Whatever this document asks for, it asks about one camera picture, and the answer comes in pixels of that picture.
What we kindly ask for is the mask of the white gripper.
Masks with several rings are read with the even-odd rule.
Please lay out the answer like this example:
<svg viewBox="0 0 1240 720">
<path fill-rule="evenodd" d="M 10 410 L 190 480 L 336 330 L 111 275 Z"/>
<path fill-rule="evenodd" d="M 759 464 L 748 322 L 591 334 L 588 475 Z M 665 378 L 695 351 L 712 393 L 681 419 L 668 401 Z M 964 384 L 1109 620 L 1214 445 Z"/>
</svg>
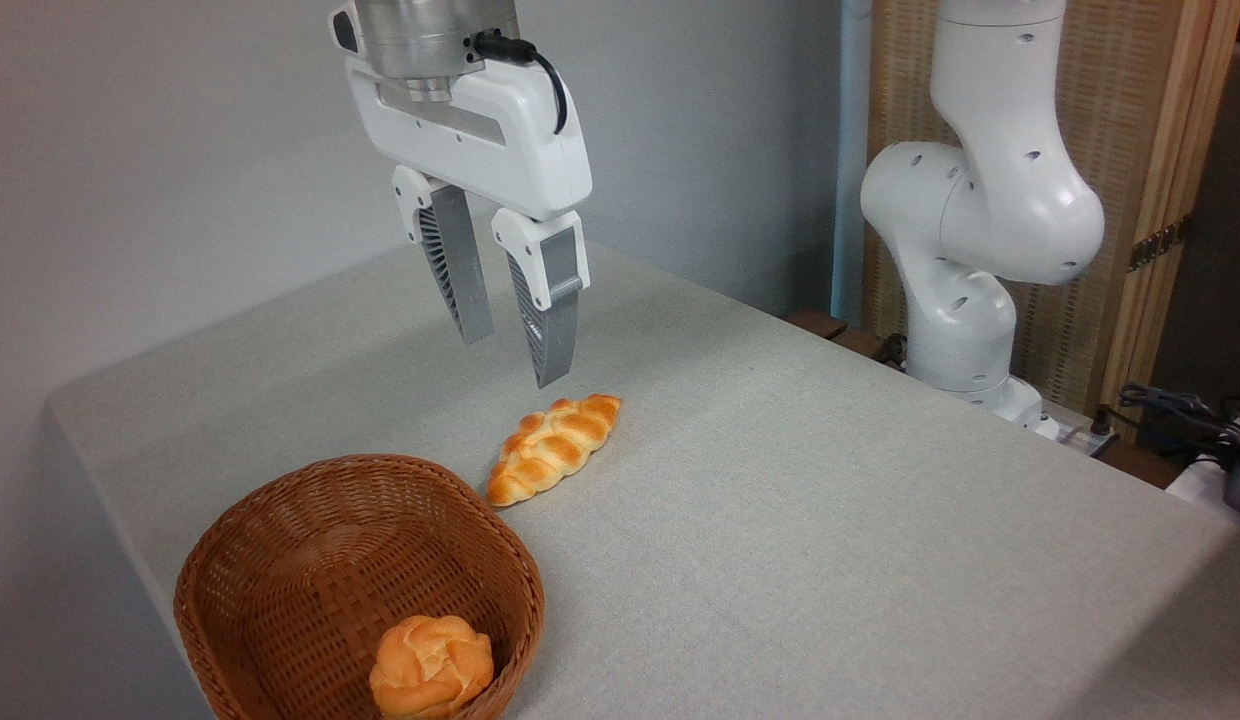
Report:
<svg viewBox="0 0 1240 720">
<path fill-rule="evenodd" d="M 495 332 L 469 191 L 502 206 L 492 230 L 507 254 L 537 387 L 568 374 L 579 295 L 591 288 L 582 219 L 569 209 L 588 200 L 593 178 L 575 113 L 553 131 L 551 77 L 487 61 L 454 81 L 450 102 L 413 102 L 365 59 L 346 56 L 345 69 L 370 141 L 399 164 L 393 191 L 402 222 L 465 345 Z"/>
</svg>

